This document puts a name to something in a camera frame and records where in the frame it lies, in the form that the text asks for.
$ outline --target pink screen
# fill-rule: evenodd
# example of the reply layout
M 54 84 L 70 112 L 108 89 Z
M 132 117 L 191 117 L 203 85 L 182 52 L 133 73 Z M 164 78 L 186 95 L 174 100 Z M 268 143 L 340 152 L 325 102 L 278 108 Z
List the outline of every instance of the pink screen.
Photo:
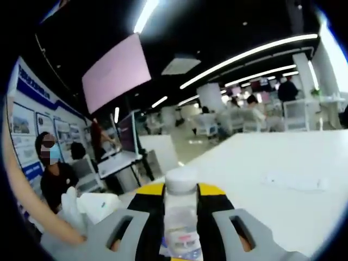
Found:
M 88 111 L 95 112 L 117 96 L 151 80 L 138 34 L 114 46 L 82 77 Z

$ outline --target face mask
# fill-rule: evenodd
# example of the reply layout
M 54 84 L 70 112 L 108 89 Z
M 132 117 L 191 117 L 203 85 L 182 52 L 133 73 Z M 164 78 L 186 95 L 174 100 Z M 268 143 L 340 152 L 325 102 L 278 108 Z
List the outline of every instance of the face mask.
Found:
M 52 148 L 49 149 L 49 164 L 53 165 L 59 161 L 60 158 L 60 151 L 59 147 L 56 144 L 52 146 Z

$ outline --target black shirt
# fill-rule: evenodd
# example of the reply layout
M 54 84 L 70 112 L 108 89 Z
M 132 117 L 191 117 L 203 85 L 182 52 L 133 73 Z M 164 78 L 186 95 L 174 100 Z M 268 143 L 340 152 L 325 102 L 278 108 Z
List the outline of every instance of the black shirt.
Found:
M 61 204 L 61 196 L 66 193 L 71 186 L 75 187 L 78 178 L 69 164 L 58 162 L 59 175 L 55 176 L 47 168 L 42 174 L 41 190 L 49 207 L 53 212 L 58 212 L 58 206 Z

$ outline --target black hair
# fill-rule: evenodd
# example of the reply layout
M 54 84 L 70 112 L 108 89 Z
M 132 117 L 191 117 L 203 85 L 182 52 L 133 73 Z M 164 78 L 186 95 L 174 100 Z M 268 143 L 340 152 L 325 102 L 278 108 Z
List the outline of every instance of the black hair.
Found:
M 207 106 L 202 107 L 202 113 L 209 113 L 209 109 Z
M 251 103 L 259 103 L 258 101 L 257 101 L 257 99 L 256 99 L 256 97 L 255 97 L 255 95 L 254 94 L 252 94 L 252 95 L 250 95 L 247 99 L 246 99 L 246 102 L 248 103 L 248 104 L 251 104 Z
M 44 140 L 44 137 L 49 134 L 49 132 L 41 132 L 35 139 L 35 150 L 36 150 L 36 154 L 38 155 L 39 157 L 39 160 L 42 162 L 42 164 L 44 166 L 48 165 L 49 162 L 47 162 L 47 159 L 43 159 L 41 157 L 41 145 L 42 145 L 42 142 Z
M 233 105 L 236 105 L 237 107 L 239 107 L 239 104 L 238 104 L 237 99 L 236 99 L 235 97 L 232 97 L 231 103 L 232 103 Z
M 72 159 L 82 159 L 86 155 L 86 150 L 80 142 L 73 142 L 71 144 Z

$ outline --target pillar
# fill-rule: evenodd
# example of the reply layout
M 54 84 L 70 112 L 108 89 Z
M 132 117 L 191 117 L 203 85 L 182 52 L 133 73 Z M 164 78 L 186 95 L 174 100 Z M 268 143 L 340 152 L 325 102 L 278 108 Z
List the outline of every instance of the pillar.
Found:
M 299 76 L 302 82 L 304 98 L 307 100 L 313 100 L 312 94 L 310 92 L 314 88 L 314 80 L 310 68 L 308 65 L 308 59 L 305 53 L 298 53 L 293 55 L 294 63 L 299 72 Z M 311 130 L 316 129 L 315 113 L 320 111 L 319 103 L 309 103 L 307 105 L 307 111 L 309 115 L 309 126 Z
M 225 108 L 221 99 L 221 92 L 218 83 L 208 83 L 197 89 L 201 106 L 208 107 L 209 110 L 214 110 L 216 113 Z
M 162 107 L 161 116 L 162 116 L 163 124 L 167 129 L 171 129 L 175 127 L 176 113 L 175 113 L 174 106 Z

